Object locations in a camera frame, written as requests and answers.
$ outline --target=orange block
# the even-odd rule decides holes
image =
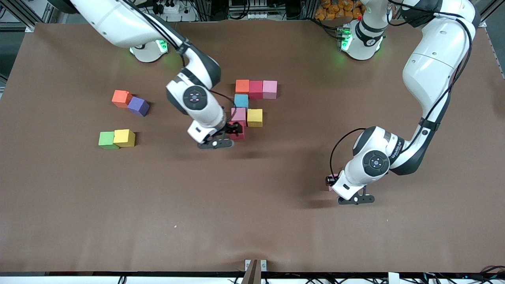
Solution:
[[[128,91],[115,90],[112,96],[112,102],[118,107],[126,109],[133,96]]]
[[[249,94],[249,80],[237,80],[235,93]]]

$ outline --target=green cube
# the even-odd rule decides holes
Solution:
[[[119,147],[114,144],[114,131],[100,132],[98,146],[104,148],[105,150],[119,149]]]

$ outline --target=brown table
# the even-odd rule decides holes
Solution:
[[[325,191],[331,148],[357,127],[412,136],[421,108],[401,72],[420,33],[389,28],[378,54],[358,62],[310,22],[178,29],[220,63],[215,90],[279,81],[279,99],[251,102],[265,126],[233,149],[199,151],[190,119],[165,96],[176,54],[143,64],[88,25],[37,26],[0,101],[1,271],[230,271],[249,258],[272,271],[505,263],[505,82],[483,29],[421,168],[372,184],[376,202],[360,206]],[[151,102],[148,116],[116,108],[114,89]],[[123,128],[137,132],[136,147],[97,146],[100,131]]]

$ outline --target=yellow cube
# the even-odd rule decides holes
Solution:
[[[121,148],[135,146],[135,133],[130,129],[115,130],[114,144]]]
[[[263,127],[263,109],[247,110],[247,126]]]

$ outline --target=light blue block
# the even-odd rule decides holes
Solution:
[[[235,94],[235,106],[237,108],[249,108],[249,96],[246,94]]]

